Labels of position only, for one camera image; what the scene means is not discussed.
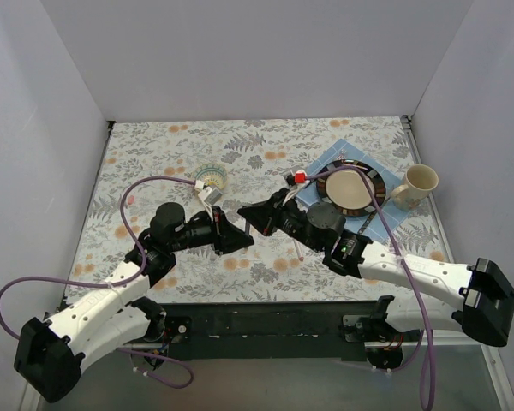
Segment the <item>pink white pen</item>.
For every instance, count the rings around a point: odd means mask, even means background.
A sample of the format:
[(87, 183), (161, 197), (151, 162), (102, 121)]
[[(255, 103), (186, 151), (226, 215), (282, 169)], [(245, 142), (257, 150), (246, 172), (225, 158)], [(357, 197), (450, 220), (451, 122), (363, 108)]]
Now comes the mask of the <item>pink white pen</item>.
[(294, 249), (296, 250), (296, 256), (298, 258), (299, 261), (304, 261), (304, 256), (302, 254), (302, 250), (301, 250), (301, 247), (298, 243), (298, 241), (294, 241)]

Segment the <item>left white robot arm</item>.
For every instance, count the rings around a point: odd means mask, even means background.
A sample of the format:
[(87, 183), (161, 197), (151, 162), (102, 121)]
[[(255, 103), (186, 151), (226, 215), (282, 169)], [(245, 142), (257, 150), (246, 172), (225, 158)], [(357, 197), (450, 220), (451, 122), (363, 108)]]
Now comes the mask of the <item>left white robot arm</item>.
[(139, 241), (78, 301), (22, 326), (14, 368), (47, 402), (64, 398), (92, 363), (124, 343), (139, 338), (154, 343), (164, 335), (164, 311), (146, 292), (175, 267), (176, 252), (210, 245), (223, 255), (254, 245), (219, 207), (186, 219), (175, 202), (158, 207)]

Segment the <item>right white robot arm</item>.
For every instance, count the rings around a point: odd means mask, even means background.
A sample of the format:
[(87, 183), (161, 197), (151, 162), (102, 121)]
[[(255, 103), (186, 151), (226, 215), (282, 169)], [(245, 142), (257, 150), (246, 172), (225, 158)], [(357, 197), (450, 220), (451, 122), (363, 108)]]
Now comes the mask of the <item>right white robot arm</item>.
[(344, 227), (333, 205), (317, 203), (306, 211), (286, 200), (286, 189), (238, 213), (264, 236), (276, 230), (324, 254), (323, 263), (341, 276), (379, 280), (420, 292), (416, 302), (379, 301), (370, 319), (372, 333), (390, 340), (399, 332), (425, 329), (458, 331), (493, 347), (508, 343), (514, 315), (514, 287), (499, 266), (479, 258), (473, 265), (452, 264), (408, 254)]

